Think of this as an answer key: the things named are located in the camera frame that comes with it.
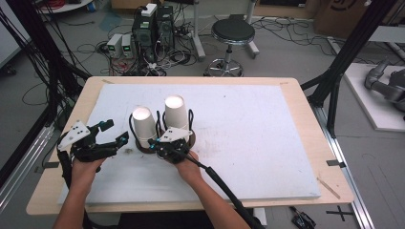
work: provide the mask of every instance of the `white board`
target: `white board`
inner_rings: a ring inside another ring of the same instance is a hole
[[[194,112],[193,147],[239,199],[319,198],[306,152],[278,86],[105,85],[88,126],[112,118],[115,126],[97,143],[130,132],[128,117],[137,105],[164,109],[168,95],[179,94]],[[223,198],[221,189],[202,171]],[[66,188],[59,199],[66,196]],[[107,159],[97,174],[88,203],[198,201],[176,168],[135,147],[135,139]]]
[[[376,130],[405,132],[403,120],[405,113],[397,110],[393,103],[387,101],[382,94],[364,87],[364,80],[374,67],[375,65],[351,64],[346,70],[346,81]],[[402,69],[404,68],[387,66],[379,81],[388,84],[391,73]]]

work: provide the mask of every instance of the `small device on floor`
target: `small device on floor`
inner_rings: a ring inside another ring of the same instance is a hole
[[[107,43],[107,48],[112,58],[119,58],[122,55],[122,34],[114,34]]]
[[[135,45],[131,34],[122,35],[122,52],[124,58],[134,58]]]
[[[297,226],[299,229],[314,229],[315,228],[315,221],[312,220],[307,214],[304,212],[298,211],[295,207],[289,207],[291,211],[295,213],[295,216],[292,218],[292,223]]]

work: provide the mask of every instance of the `black metal frame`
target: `black metal frame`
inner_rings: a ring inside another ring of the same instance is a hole
[[[7,179],[15,169],[21,158],[32,145],[35,137],[44,126],[50,126],[57,115],[57,106],[62,95],[58,93],[58,84],[60,83],[67,96],[76,96],[81,92],[82,87],[77,83],[75,75],[84,80],[91,77],[73,64],[69,63],[62,55],[53,41],[50,33],[45,27],[41,17],[38,15],[33,1],[29,0],[6,0],[21,25],[27,31],[34,45],[38,48],[44,58],[47,60],[49,68],[49,104],[42,115],[37,119],[30,131],[21,141],[17,149],[12,153],[6,164],[0,170],[0,188],[6,183]],[[30,58],[29,51],[17,42],[20,48],[26,52]]]
[[[318,85],[308,97],[309,103],[315,107],[323,107],[330,94],[327,128],[333,138],[336,138],[334,122],[340,80],[395,3],[395,0],[373,0],[330,67],[323,74],[301,85],[303,91]]]

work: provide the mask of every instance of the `white plastic part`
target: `white plastic part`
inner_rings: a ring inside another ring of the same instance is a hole
[[[156,5],[156,4],[148,3],[148,5],[146,5],[147,10],[143,10],[140,14],[142,16],[150,17],[156,11],[157,7],[158,7],[158,5]]]
[[[179,128],[169,127],[167,131],[160,137],[160,142],[172,142],[193,135],[192,131],[186,131]]]
[[[83,124],[80,120],[78,120],[72,129],[68,132],[68,134],[63,137],[60,141],[60,144],[57,146],[57,149],[64,150],[70,144],[73,144],[83,137],[90,134],[90,130],[87,129],[86,125]]]
[[[253,217],[259,219],[262,225],[267,226],[265,208],[253,208]]]

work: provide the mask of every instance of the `white cylinder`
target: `white cylinder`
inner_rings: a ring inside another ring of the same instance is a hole
[[[156,139],[156,122],[151,111],[147,107],[138,106],[132,112],[134,129],[142,148],[149,148],[148,139]]]
[[[167,127],[175,127],[183,130],[189,129],[188,115],[185,109],[184,99],[180,95],[170,95],[164,100],[165,123]]]

